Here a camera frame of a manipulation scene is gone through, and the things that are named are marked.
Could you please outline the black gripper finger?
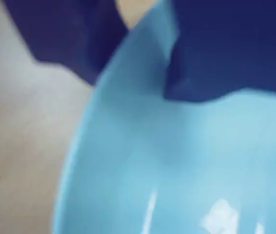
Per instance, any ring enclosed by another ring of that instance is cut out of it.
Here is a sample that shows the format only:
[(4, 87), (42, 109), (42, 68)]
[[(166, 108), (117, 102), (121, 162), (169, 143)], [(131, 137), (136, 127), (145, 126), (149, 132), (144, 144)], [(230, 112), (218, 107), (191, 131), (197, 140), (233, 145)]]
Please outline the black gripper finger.
[(173, 0), (179, 30), (167, 99), (205, 102), (234, 91), (276, 93), (276, 0)]
[(114, 0), (4, 0), (33, 57), (68, 68), (89, 85), (128, 33)]

